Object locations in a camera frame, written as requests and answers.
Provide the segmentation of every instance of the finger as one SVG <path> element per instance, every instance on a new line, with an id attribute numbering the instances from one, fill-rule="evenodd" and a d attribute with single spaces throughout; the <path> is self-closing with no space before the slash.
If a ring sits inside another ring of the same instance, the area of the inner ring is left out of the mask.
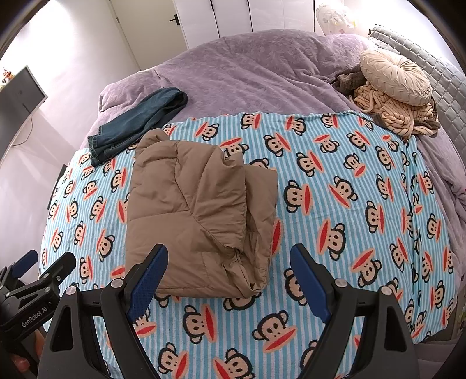
<path id="1" fill-rule="evenodd" d="M 40 358 L 42 355 L 42 349 L 44 348 L 45 338 L 38 330 L 35 331 L 35 353 Z"/>
<path id="2" fill-rule="evenodd" d="M 24 373 L 29 369 L 29 362 L 25 358 L 21 358 L 16 354 L 11 354 L 11 360 L 13 361 L 19 372 Z"/>

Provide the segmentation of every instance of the television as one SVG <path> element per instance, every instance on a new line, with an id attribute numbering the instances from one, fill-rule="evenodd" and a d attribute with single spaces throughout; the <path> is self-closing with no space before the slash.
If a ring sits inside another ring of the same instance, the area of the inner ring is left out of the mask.
<path id="1" fill-rule="evenodd" d="M 27 66 L 0 90 L 0 157 L 46 98 Z"/>

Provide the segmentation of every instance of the wardrobe handle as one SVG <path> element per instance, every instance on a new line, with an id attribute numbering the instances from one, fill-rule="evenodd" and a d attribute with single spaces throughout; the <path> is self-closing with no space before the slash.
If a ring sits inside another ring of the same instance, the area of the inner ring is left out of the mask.
<path id="1" fill-rule="evenodd" d="M 174 14 L 173 16 L 174 16 L 175 18 L 172 18 L 171 20 L 168 20 L 168 21 L 169 21 L 169 22 L 176 21 L 176 24 L 179 26 L 178 15 L 177 15 L 177 14 Z"/>

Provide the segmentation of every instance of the gray quilted headboard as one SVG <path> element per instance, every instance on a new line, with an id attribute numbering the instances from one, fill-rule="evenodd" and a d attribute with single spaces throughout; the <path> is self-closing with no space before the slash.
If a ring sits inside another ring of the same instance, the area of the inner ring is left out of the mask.
<path id="1" fill-rule="evenodd" d="M 436 58 L 402 35 L 376 25 L 368 37 L 378 47 L 411 59 L 422 68 L 432 85 L 439 121 L 466 164 L 466 77 L 451 63 Z"/>

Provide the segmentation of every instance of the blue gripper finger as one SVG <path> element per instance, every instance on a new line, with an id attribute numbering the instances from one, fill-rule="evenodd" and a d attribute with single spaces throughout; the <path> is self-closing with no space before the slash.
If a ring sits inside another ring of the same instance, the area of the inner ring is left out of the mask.
<path id="1" fill-rule="evenodd" d="M 130 293 L 130 308 L 126 312 L 132 323 L 141 317 L 149 306 L 168 266 L 168 250 L 164 245 L 157 244 L 142 262 L 134 277 L 140 277 Z"/>
<path id="2" fill-rule="evenodd" d="M 22 277 L 32 266 L 39 260 L 36 250 L 29 250 L 17 261 L 12 269 L 11 274 L 15 279 Z"/>
<path id="3" fill-rule="evenodd" d="M 323 323 L 327 323 L 332 316 L 327 306 L 327 294 L 303 254 L 309 254 L 304 246 L 301 249 L 299 249 L 298 245 L 291 248 L 291 268 L 308 301 L 312 314 L 320 318 Z"/>

